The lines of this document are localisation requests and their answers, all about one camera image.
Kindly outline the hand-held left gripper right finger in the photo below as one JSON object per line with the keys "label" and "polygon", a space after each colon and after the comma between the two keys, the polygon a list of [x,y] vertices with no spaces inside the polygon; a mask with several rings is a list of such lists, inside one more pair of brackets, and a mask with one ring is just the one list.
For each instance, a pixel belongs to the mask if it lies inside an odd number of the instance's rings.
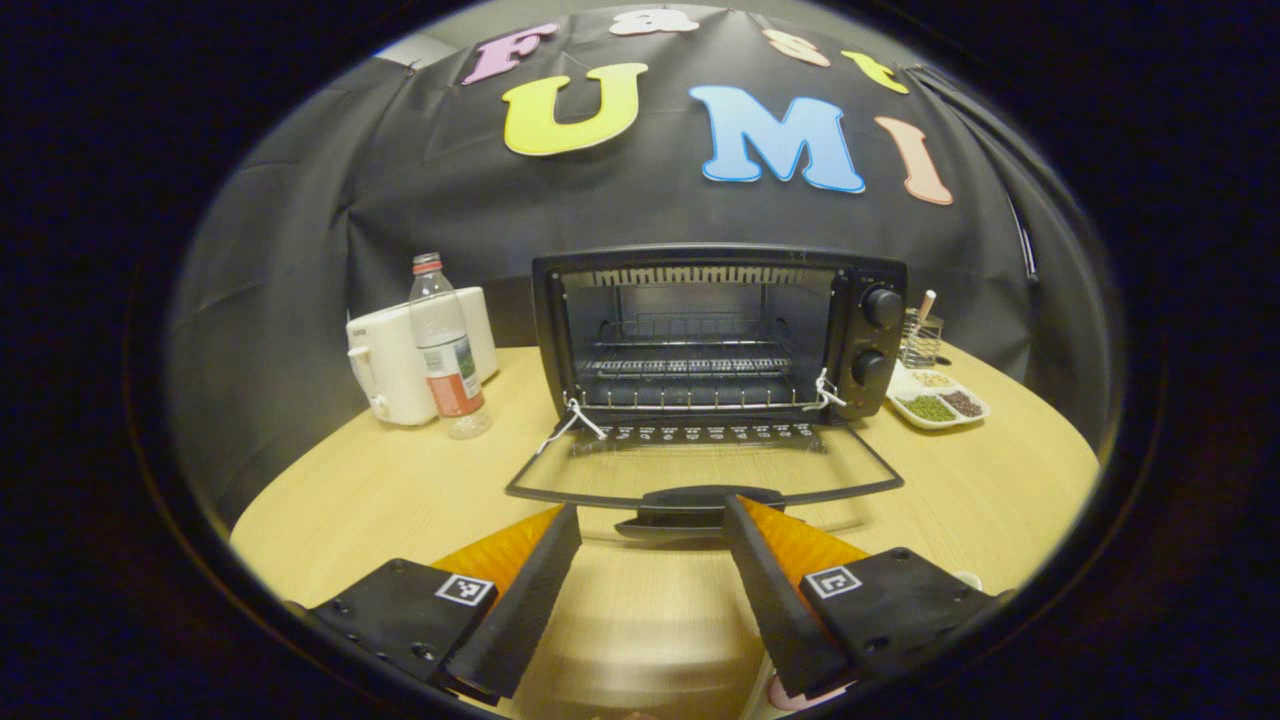
{"label": "hand-held left gripper right finger", "polygon": [[868,553],[741,495],[724,503],[723,533],[792,696],[905,676],[1001,607],[911,550]]}

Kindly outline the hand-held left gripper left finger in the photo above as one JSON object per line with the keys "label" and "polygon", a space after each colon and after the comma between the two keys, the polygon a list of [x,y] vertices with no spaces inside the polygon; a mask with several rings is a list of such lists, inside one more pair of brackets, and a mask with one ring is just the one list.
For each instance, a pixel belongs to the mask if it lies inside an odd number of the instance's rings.
{"label": "hand-held left gripper left finger", "polygon": [[430,564],[390,559],[288,611],[364,678],[408,698],[509,700],[582,543],[557,503]]}

